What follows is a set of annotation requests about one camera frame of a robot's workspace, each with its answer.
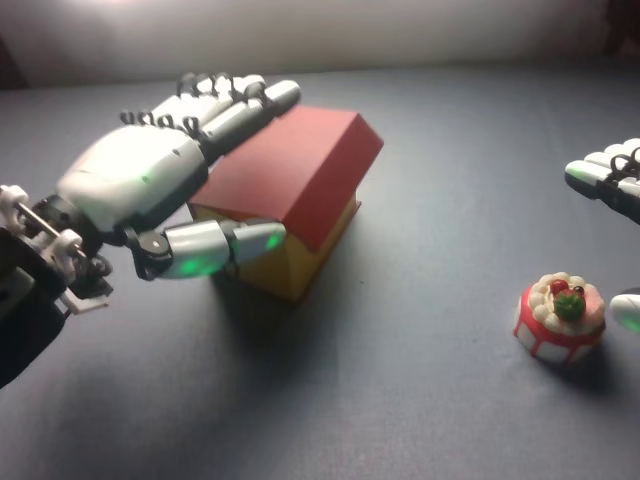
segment metal rod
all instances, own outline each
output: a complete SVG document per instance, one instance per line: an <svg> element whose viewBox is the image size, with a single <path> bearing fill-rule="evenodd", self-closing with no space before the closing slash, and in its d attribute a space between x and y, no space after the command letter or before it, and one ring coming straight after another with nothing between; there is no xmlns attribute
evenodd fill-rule
<svg viewBox="0 0 640 480"><path fill-rule="evenodd" d="M52 237L57 238L60 236L60 233L58 233L57 230L55 230L51 225L49 225L47 222L41 219L38 215L36 215L29 207L27 207L23 203L17 202L16 209L32 222L37 223L38 226L40 226L40 228L42 228L45 232L47 232Z"/></svg>

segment toy house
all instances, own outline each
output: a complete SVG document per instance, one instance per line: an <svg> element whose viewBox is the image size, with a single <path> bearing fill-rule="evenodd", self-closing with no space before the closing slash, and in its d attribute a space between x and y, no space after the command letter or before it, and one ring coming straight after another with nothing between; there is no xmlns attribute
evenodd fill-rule
<svg viewBox="0 0 640 480"><path fill-rule="evenodd" d="M189 209L284 224L284 242L234 274L297 301L358 210L356 189L382 146L358 113L298 106L220 159Z"/></svg>

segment red and white cake side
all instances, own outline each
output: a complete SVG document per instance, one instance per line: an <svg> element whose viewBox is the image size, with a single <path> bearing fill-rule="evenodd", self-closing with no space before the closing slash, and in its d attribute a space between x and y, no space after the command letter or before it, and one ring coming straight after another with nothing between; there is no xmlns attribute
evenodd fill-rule
<svg viewBox="0 0 640 480"><path fill-rule="evenodd" d="M543 276L520 296L513 334L531 356L570 363L598 344L605 329L604 301L578 276Z"/></svg>

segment background wall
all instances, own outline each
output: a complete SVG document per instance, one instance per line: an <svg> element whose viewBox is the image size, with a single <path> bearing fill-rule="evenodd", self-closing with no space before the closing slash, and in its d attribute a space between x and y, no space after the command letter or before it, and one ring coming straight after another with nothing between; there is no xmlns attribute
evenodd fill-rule
<svg viewBox="0 0 640 480"><path fill-rule="evenodd" d="M607 0L1 0L35 86L588 55Z"/></svg>

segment gray tablecloth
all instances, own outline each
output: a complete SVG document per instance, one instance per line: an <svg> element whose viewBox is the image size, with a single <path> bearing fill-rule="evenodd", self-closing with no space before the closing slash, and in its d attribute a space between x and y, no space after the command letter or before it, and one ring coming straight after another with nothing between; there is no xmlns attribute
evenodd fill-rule
<svg viewBox="0 0 640 480"><path fill-rule="evenodd" d="M640 136L630 66L294 76L386 141L362 209L291 309L224 280L135 276L0 391L0 478L614 480L640 471L640 336L574 371L511 335L521 291L640 284L640 227L564 165ZM173 83L0 95L2 183L36 199L123 108ZM188 218L186 211L176 220Z"/></svg>

